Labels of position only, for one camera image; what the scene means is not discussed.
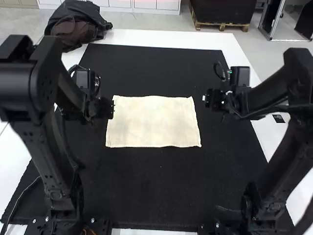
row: towel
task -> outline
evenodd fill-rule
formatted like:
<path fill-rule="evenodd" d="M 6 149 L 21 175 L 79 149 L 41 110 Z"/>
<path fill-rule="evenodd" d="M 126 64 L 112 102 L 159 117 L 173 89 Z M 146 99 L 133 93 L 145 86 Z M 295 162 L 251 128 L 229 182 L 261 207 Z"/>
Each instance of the towel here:
<path fill-rule="evenodd" d="M 107 147 L 201 147 L 192 97 L 114 95 L 113 100 Z"/>

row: gray floor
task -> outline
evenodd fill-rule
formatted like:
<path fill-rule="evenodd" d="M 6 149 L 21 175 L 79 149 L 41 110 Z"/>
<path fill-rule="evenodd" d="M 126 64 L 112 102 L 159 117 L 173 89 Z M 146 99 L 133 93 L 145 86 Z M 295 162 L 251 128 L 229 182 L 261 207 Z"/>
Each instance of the gray floor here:
<path fill-rule="evenodd" d="M 0 8 L 0 43 L 9 34 L 28 34 L 38 41 L 53 10 Z M 114 28 L 196 31 L 191 20 L 188 4 L 183 2 L 179 16 L 101 12 Z M 313 53 L 313 43 L 268 42 L 258 30 L 261 13 L 253 15 L 248 33 L 228 27 L 225 33 L 233 33 L 261 80 L 266 79 L 283 65 L 283 52 L 290 47 L 307 47 Z M 297 34 L 287 24 L 290 17 L 279 22 L 276 37 L 297 39 Z M 219 32 L 217 27 L 201 29 L 201 32 Z"/>

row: black case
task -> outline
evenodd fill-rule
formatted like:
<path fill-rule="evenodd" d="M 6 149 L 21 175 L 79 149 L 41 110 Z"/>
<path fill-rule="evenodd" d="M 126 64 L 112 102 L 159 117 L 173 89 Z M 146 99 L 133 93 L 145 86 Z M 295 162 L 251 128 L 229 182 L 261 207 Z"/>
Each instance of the black case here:
<path fill-rule="evenodd" d="M 248 24 L 257 0 L 191 0 L 199 22 Z"/>

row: black mat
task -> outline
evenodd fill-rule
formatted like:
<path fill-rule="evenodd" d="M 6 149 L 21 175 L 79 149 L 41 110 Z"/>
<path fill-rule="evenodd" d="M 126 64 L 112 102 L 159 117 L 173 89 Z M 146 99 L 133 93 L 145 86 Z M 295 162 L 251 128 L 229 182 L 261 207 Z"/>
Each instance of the black mat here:
<path fill-rule="evenodd" d="M 87 165 L 81 172 L 86 218 L 107 216 L 119 227 L 194 230 L 213 219 L 214 205 L 240 208 L 246 184 L 267 161 L 249 121 L 221 123 L 222 114 L 204 107 L 206 89 L 220 84 L 212 69 L 217 60 L 225 64 L 217 50 L 88 46 L 80 64 L 101 75 L 106 97 L 192 96 L 202 147 L 110 149 L 107 121 L 94 127 L 67 123 L 70 145 Z M 37 175 L 30 163 L 2 221 Z M 44 216 L 43 198 L 40 183 L 22 200 L 13 223 Z M 291 225 L 287 214 L 283 224 Z"/>

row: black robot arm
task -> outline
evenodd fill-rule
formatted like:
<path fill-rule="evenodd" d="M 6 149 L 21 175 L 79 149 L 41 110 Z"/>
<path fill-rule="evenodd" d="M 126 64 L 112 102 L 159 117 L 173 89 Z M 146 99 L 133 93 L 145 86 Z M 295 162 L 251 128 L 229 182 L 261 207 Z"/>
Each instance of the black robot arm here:
<path fill-rule="evenodd" d="M 27 36 L 9 36 L 0 46 L 0 117 L 21 137 L 42 178 L 47 234 L 80 234 L 83 187 L 60 135 L 54 103 L 66 118 L 91 122 L 112 118 L 113 101 L 100 97 L 94 72 L 80 69 L 72 78 L 61 56 L 57 38 L 44 37 L 34 47 Z"/>
<path fill-rule="evenodd" d="M 246 67 L 225 72 L 220 89 L 208 89 L 206 107 L 238 119 L 258 120 L 273 112 L 291 119 L 285 136 L 264 174 L 250 182 L 242 196 L 240 234 L 303 234 L 313 222 L 313 203 L 293 230 L 279 230 L 276 221 L 286 201 L 313 167 L 313 57 L 307 49 L 290 48 L 284 66 L 255 88 L 248 86 Z"/>

